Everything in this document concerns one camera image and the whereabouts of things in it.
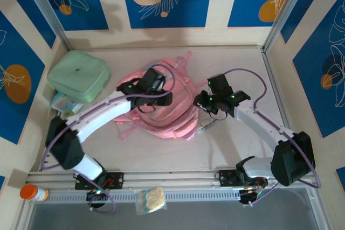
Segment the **small clear bag of supplies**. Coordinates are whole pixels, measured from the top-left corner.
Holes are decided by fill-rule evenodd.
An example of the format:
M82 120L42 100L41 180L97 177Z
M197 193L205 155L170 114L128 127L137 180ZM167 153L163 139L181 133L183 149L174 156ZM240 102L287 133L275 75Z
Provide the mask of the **small clear bag of supplies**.
M196 129L197 133L201 133L203 131L205 131L207 128L209 128L210 126L212 126L215 123L215 119L212 118L208 118L208 119L204 119L202 121L200 121L198 123L198 127Z

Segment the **plastic bag with cotton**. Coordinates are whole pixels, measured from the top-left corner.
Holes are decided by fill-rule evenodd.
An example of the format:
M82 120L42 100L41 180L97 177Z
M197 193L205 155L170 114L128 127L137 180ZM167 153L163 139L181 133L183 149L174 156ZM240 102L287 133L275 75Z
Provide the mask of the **plastic bag with cotton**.
M167 209L167 202L162 186L135 191L134 199L137 215L144 215Z

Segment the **mint green zip case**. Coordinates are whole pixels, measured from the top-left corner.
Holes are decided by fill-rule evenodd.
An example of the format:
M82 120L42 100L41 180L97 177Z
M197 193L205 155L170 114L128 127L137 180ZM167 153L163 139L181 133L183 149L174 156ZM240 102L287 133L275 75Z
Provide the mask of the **mint green zip case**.
M111 78L107 63L77 50L69 51L47 74L56 91L84 103L91 103Z

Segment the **blue white tissue packet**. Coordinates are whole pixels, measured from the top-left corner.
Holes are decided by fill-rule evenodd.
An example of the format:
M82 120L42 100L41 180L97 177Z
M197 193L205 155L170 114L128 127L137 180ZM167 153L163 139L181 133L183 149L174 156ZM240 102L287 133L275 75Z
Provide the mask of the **blue white tissue packet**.
M73 100L63 93L58 92L52 99L50 107L62 114L76 114L83 108L84 104Z

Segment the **pink backpack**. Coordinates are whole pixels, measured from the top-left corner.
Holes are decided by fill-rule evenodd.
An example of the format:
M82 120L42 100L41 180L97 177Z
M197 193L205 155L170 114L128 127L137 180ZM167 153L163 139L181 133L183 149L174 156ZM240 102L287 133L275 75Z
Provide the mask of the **pink backpack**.
M117 87L122 83L141 78L147 69L156 65L155 69L166 79L163 89L172 88L172 104L169 106L161 107L155 104L150 107L144 104L113 119L118 124L133 123L132 127L120 135L122 140L138 129L143 129L159 138L182 138L189 141L194 137L198 126L199 109L193 102L198 89L206 82L193 83L188 76L187 63L191 57L192 52L189 51L185 56L176 59L154 60L118 81Z

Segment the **aluminium table side rail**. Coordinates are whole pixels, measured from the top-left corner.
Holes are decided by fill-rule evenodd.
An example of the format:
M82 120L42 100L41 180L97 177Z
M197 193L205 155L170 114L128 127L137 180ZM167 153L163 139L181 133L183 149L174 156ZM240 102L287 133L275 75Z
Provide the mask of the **aluminium table side rail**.
M287 135L289 133L293 137L293 131L290 130L290 127L291 127L290 121L289 121L289 118L284 106L284 100L281 97L278 81L275 78L271 60L269 56L263 50L261 50L261 55L263 57L263 61L267 70L267 75L270 80L270 85L274 93L277 107L279 109L279 113L280 113L279 118L281 119L281 122L276 121L272 119L271 117L269 117L268 115L266 115L265 113L261 111L259 112L260 116L265 121L265 124L266 124L265 128L268 128L267 130L268 133L265 134L267 135L267 138L264 138L264 140L268 141L267 144L274 150L274 148L278 146L280 143L284 143L288 141L288 139L284 136L284 134Z

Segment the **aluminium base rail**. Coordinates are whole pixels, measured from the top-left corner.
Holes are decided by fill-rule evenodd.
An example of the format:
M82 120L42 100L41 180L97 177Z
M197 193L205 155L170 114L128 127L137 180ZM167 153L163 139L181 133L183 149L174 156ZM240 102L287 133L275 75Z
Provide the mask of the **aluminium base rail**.
M41 185L46 188L65 190L76 184L72 172L30 172L27 183ZM161 185L167 190L174 189L211 189L220 188L216 171L148 171L125 172L122 177L122 189L145 189Z

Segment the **aluminium corner post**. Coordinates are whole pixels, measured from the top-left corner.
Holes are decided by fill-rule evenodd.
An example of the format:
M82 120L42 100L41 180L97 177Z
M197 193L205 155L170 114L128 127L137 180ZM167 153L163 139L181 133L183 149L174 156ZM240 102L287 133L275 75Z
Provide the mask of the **aluminium corner post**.
M56 13L54 12L49 0L34 0L34 2L56 37L59 38L64 48L66 48L68 51L73 50L73 47L65 34L65 30Z
M276 20L274 21L269 34L262 45L262 53L267 54L269 49L274 44L275 39L280 34L282 27L284 26L287 18L291 14L296 2L298 0L285 0L281 10L279 11Z

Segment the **white bottle orange lid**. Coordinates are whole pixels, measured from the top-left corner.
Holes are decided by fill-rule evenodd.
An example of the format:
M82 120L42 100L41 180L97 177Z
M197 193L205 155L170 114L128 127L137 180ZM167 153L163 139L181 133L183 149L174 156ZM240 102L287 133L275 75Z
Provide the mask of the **white bottle orange lid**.
M22 199L42 202L48 198L49 191L41 186L26 184L21 188L19 195Z

